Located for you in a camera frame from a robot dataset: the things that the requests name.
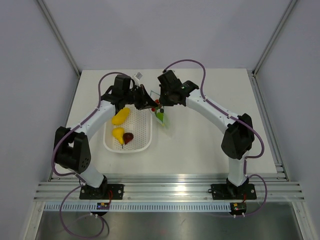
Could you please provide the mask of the yellow toy pear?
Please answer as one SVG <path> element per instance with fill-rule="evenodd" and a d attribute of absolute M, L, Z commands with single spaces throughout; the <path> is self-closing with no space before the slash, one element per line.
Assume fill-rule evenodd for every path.
<path fill-rule="evenodd" d="M 122 127 L 116 127 L 112 130 L 112 136 L 119 142 L 121 147 L 125 144 L 124 141 L 125 129 Z"/>

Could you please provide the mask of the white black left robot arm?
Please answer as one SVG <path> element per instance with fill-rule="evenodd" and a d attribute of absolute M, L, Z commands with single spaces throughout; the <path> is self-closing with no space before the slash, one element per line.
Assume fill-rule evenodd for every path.
<path fill-rule="evenodd" d="M 134 105 L 137 110 L 156 107 L 156 102 L 140 83 L 140 73 L 130 77 L 115 71 L 114 83 L 105 93 L 98 91 L 97 107 L 73 127 L 59 127 L 55 132 L 51 167 L 59 165 L 83 184 L 80 199 L 111 199 L 112 188 L 108 179 L 92 164 L 89 141 L 108 120 L 126 105 Z"/>

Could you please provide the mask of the red cherry tomatoes sprig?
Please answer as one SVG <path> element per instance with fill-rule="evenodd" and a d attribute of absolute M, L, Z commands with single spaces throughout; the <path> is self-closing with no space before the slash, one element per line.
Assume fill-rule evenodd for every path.
<path fill-rule="evenodd" d="M 153 108 L 151 108 L 151 111 L 153 112 L 153 113 L 157 113 L 157 112 L 160 112 L 160 113 L 164 113 L 164 107 L 160 104 L 160 101 L 158 100 L 158 99 L 156 99 L 155 100 L 155 103 L 157 104 L 157 106 L 156 107 L 153 107 Z"/>

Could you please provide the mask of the clear teal-zipper zip bag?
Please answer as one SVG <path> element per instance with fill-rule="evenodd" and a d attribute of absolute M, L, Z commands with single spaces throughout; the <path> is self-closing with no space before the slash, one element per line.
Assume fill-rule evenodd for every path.
<path fill-rule="evenodd" d="M 151 98 L 158 104 L 157 107 L 149 109 L 151 116 L 157 122 L 159 130 L 168 138 L 172 138 L 175 132 L 174 113 L 170 106 L 160 104 L 160 94 L 151 90 Z"/>

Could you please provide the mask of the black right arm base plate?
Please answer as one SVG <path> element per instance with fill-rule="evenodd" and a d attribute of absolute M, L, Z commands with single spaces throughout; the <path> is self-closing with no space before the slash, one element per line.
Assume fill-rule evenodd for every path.
<path fill-rule="evenodd" d="M 244 186 L 231 186 L 226 183 L 212 184 L 208 189 L 213 200 L 256 200 L 255 186 L 251 183 Z"/>

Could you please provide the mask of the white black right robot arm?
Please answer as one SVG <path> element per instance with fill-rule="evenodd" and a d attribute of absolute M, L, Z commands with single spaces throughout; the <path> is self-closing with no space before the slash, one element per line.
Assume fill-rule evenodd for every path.
<path fill-rule="evenodd" d="M 188 107 L 201 114 L 223 133 L 221 149 L 228 156 L 229 169 L 225 191 L 231 199 L 240 198 L 249 184 L 246 158 L 255 139 L 251 117 L 246 113 L 236 115 L 230 112 L 207 98 L 201 86 L 190 80 L 182 83 L 172 70 L 164 70 L 158 80 L 159 103 L 162 106 Z"/>

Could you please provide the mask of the green toy pepper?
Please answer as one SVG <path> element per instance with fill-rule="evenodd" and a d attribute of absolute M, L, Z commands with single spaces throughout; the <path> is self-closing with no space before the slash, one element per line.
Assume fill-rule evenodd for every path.
<path fill-rule="evenodd" d="M 170 120 L 168 115 L 164 112 L 164 113 L 160 113 L 157 112 L 155 114 L 156 119 L 158 120 L 158 122 L 163 126 L 163 127 L 169 127 L 170 125 Z"/>

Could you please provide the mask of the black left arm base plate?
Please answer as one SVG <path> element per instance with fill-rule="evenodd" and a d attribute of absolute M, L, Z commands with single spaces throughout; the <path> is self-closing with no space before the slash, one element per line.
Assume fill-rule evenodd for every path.
<path fill-rule="evenodd" d="M 80 200 L 122 200 L 124 195 L 123 184 L 101 185 L 99 188 L 94 188 L 88 185 L 81 187 Z"/>

